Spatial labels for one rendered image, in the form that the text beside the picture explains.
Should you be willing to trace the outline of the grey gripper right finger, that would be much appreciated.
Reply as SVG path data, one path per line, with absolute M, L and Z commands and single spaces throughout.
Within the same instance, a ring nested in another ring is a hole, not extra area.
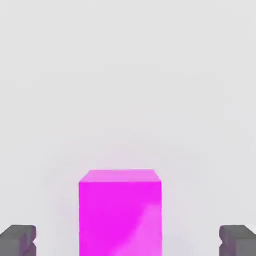
M 256 256 L 256 234 L 245 225 L 222 225 L 219 256 Z

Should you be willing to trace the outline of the small magenta cube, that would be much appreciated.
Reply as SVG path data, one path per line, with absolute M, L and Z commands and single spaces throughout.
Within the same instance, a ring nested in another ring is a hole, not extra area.
M 153 169 L 90 170 L 79 182 L 79 256 L 163 256 Z

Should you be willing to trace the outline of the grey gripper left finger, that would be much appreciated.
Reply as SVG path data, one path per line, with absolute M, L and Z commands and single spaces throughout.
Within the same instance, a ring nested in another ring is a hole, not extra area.
M 0 256 L 37 256 L 34 225 L 11 225 L 0 234 Z

